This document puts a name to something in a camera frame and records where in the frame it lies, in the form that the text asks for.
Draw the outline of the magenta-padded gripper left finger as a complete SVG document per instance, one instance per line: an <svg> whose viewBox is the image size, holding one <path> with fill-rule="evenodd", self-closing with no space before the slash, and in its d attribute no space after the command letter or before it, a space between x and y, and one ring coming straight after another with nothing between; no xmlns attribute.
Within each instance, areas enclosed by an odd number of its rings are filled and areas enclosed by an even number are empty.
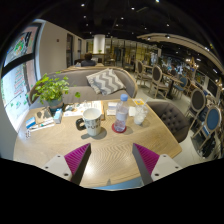
<svg viewBox="0 0 224 224"><path fill-rule="evenodd" d="M66 155L57 154L42 169L79 185L91 155L91 144L85 144Z"/></svg>

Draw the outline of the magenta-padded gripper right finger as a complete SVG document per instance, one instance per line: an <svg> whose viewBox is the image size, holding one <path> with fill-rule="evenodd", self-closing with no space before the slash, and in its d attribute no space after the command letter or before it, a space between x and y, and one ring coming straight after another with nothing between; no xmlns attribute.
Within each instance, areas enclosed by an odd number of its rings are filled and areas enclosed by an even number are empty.
<svg viewBox="0 0 224 224"><path fill-rule="evenodd" d="M158 155L136 143L133 144L132 153L144 185L182 169L182 167L167 154Z"/></svg>

